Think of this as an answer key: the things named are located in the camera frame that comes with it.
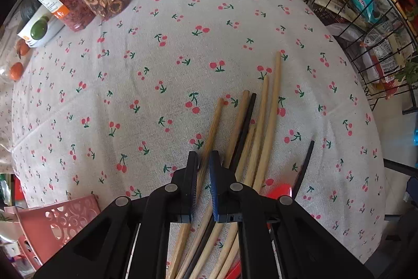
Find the pink perforated utensil basket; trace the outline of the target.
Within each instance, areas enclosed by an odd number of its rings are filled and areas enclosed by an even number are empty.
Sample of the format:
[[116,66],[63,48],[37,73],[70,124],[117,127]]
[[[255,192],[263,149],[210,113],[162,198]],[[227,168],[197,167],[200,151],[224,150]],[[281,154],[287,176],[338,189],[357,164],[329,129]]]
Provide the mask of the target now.
[[12,207],[21,228],[19,246],[31,266],[38,270],[89,222],[100,214],[94,195],[45,207]]

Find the brown wooden chopstick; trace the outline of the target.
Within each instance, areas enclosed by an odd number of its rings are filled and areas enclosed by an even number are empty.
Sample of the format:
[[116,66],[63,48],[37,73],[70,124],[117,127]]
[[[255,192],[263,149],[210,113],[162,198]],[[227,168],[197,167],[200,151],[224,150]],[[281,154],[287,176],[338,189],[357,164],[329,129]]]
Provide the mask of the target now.
[[[225,152],[226,166],[229,166],[232,160],[233,152],[235,151],[235,146],[240,135],[242,123],[244,122],[245,115],[247,112],[248,101],[249,91],[244,90],[242,93],[242,98],[240,99],[239,111],[235,119],[233,131],[230,134],[228,147]],[[167,278],[182,278],[183,275],[186,273],[186,270],[188,266],[191,264],[191,261],[193,260],[193,257],[195,256],[195,253],[198,250],[200,242],[203,239],[212,214],[212,204],[209,202],[205,209],[205,213],[203,215],[203,219],[200,223],[200,226],[198,227],[197,232],[195,233],[191,247],[188,250],[188,253],[186,254],[186,258],[184,259],[183,263],[181,264],[181,267],[178,270],[175,270],[174,268],[171,270],[171,272],[166,276]]]
[[[204,147],[203,154],[201,157],[200,167],[198,170],[197,186],[196,186],[196,201],[199,200],[200,193],[201,193],[202,186],[203,186],[203,181],[205,180],[206,171],[208,168],[209,154],[213,149],[213,144],[215,142],[215,137],[218,131],[222,109],[223,109],[223,98],[218,98],[217,105],[215,108],[215,113],[213,115],[213,120],[210,125],[208,139],[205,142],[205,147]],[[168,279],[176,278],[178,267],[181,263],[183,251],[186,246],[186,242],[188,240],[188,235],[190,233],[190,228],[191,228],[190,223],[181,224],[178,236],[176,238],[176,246],[174,248],[174,251],[171,257],[171,262],[169,265],[168,273],[166,274],[166,278]]]

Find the light bamboo chopstick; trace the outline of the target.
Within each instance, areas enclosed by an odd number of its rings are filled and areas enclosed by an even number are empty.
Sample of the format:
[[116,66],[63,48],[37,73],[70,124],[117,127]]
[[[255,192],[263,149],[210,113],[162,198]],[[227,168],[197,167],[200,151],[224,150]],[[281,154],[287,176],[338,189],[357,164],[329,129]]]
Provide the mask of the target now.
[[256,130],[254,131],[254,138],[252,141],[252,148],[250,150],[250,154],[247,158],[247,164],[244,167],[244,171],[242,173],[242,180],[243,183],[247,186],[252,185],[257,169],[259,153],[260,153],[260,146],[261,140],[263,137],[263,128],[264,128],[264,120],[266,116],[266,107],[267,107],[267,99],[269,94],[269,76],[266,76],[263,81],[262,87],[262,99],[259,107],[259,115],[256,120]]
[[[281,53],[278,51],[276,53],[276,63],[274,70],[274,85],[272,91],[272,100],[271,108],[269,114],[269,121],[266,129],[264,144],[262,147],[261,156],[259,158],[257,172],[252,183],[252,188],[260,193],[262,185],[264,183],[266,171],[269,166],[270,157],[273,148],[273,142],[276,134],[276,121],[277,121],[277,102],[280,91],[280,79],[281,79]],[[224,278],[228,273],[228,269],[233,264],[235,256],[239,251],[239,241],[238,241],[238,227],[236,223],[233,223],[230,227],[225,241],[224,249],[221,251],[220,256],[218,257],[217,262],[213,271],[210,273],[209,278]]]
[[[254,131],[256,130],[257,124],[251,124],[249,133],[247,135],[247,138],[245,140],[244,149],[242,151],[242,155],[240,157],[239,164],[237,166],[237,170],[235,171],[235,177],[237,181],[242,180],[242,173],[244,171],[244,167],[247,164],[247,158],[250,154],[250,150],[252,148],[252,141],[254,138]],[[220,232],[222,232],[223,227],[225,224],[216,223],[215,227],[213,228],[213,231],[210,234],[210,237],[208,239],[208,243],[205,245],[203,249],[203,253],[200,255],[200,258],[198,259],[198,262],[196,263],[190,278],[198,278],[198,275],[200,274],[200,271],[202,270],[203,266],[205,265],[205,262],[207,261],[208,257],[210,256],[214,244],[218,239],[218,236]],[[230,253],[231,248],[233,247],[233,244],[235,242],[236,236],[237,236],[237,222],[233,222],[230,224],[230,229],[228,230],[227,239],[225,240],[225,243],[223,244],[223,248],[220,252],[220,256],[218,256],[218,260],[215,263],[215,266],[213,270],[211,271],[209,278],[217,278],[220,270],[222,269],[228,254]]]

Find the dark green squash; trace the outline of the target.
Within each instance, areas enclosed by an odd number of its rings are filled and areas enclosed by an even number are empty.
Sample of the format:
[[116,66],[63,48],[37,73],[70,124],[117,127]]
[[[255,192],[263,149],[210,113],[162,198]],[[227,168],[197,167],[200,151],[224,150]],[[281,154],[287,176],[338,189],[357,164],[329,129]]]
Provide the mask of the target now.
[[34,16],[41,2],[38,0],[23,0],[21,3],[21,20],[27,23]]

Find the clear jar with small oranges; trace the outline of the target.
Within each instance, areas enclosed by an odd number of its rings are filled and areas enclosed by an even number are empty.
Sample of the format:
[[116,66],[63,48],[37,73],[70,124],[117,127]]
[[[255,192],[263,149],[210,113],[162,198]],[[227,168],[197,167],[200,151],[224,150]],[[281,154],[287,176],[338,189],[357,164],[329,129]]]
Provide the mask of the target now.
[[1,40],[1,82],[18,81],[23,76],[31,53],[31,48],[19,36],[4,36]]

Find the cherry print tablecloth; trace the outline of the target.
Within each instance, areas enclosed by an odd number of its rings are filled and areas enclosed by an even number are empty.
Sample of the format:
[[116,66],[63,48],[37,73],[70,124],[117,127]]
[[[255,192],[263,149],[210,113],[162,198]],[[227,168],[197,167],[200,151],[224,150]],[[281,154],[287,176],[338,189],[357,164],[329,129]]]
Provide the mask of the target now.
[[378,131],[358,75],[303,0],[130,0],[34,49],[21,79],[1,84],[1,139],[28,207],[149,195],[208,144],[219,98],[224,153],[243,91],[261,93],[275,69],[261,192],[293,183],[311,154],[298,203],[367,261],[385,208]]

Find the white bowl with olive print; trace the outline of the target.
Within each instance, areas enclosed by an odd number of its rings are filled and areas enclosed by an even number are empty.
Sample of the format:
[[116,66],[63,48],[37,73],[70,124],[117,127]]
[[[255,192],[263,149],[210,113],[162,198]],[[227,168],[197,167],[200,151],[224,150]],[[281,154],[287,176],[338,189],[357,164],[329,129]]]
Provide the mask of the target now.
[[23,28],[18,30],[17,35],[30,48],[42,47],[50,42],[64,26],[61,20],[41,5]]

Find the red plastic spoon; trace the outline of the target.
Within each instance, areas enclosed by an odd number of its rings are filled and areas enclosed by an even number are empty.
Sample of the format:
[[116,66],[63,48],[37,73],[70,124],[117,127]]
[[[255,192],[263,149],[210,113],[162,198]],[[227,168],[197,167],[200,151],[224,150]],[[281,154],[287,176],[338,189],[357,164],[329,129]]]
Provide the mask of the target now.
[[[278,199],[283,195],[292,196],[292,186],[284,183],[272,189],[267,195],[268,198]],[[241,262],[237,262],[227,273],[225,279],[241,278]]]

